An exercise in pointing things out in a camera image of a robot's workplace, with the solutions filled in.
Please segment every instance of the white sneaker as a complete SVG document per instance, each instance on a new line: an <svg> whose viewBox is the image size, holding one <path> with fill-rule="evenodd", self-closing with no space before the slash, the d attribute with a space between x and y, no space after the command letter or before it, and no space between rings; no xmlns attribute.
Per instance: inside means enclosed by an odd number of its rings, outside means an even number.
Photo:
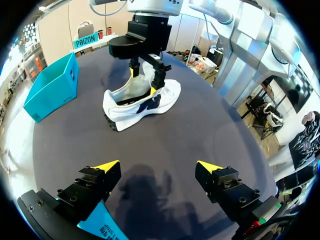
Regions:
<svg viewBox="0 0 320 240"><path fill-rule="evenodd" d="M164 87L150 95L150 76L130 78L120 89L105 91L103 110L113 130L121 132L150 114L164 114L177 101L181 86L167 79Z"/></svg>

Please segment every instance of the table surface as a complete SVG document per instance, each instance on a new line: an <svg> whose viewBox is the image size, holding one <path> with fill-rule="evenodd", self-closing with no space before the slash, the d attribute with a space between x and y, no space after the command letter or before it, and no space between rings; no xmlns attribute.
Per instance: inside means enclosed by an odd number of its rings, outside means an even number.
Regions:
<svg viewBox="0 0 320 240"><path fill-rule="evenodd" d="M167 79L181 83L176 104L116 132L102 112L104 92L127 82L129 60L108 48L77 58L77 98L34 127L37 187L55 197L85 166L120 160L122 178L106 206L129 239L231 239L238 225L195 179L197 160L232 166L262 201L276 191L271 169L236 110L177 59L163 59L172 65Z"/></svg>

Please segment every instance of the teal plastic box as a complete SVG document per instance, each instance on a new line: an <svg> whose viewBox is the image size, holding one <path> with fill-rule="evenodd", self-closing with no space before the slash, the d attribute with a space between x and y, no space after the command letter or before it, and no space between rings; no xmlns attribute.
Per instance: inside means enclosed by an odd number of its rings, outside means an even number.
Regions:
<svg viewBox="0 0 320 240"><path fill-rule="evenodd" d="M70 53L45 68L36 78L24 103L37 122L77 97L79 65Z"/></svg>

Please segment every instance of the green label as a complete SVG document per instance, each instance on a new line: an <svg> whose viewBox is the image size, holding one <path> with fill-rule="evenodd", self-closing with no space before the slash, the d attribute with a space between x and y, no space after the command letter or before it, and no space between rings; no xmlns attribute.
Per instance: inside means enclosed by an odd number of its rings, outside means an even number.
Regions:
<svg viewBox="0 0 320 240"><path fill-rule="evenodd" d="M94 34L84 36L78 40L75 40L73 42L73 45L74 45L75 49L78 49L78 48L81 48L85 45L92 44L94 42L98 42L98 40L99 40L99 37L98 37L98 33L96 32Z"/></svg>

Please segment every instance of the shoe insole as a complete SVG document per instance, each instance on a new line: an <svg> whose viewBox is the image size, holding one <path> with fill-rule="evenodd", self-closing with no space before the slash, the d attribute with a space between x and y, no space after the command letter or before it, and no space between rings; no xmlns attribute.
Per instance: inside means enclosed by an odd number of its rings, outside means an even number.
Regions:
<svg viewBox="0 0 320 240"><path fill-rule="evenodd" d="M132 97L132 98L129 98L126 100L118 101L116 104L118 106L134 104L134 103L140 101L141 99L149 97L150 94L151 94L151 88L145 94L143 94L141 96L136 96L136 97Z"/></svg>

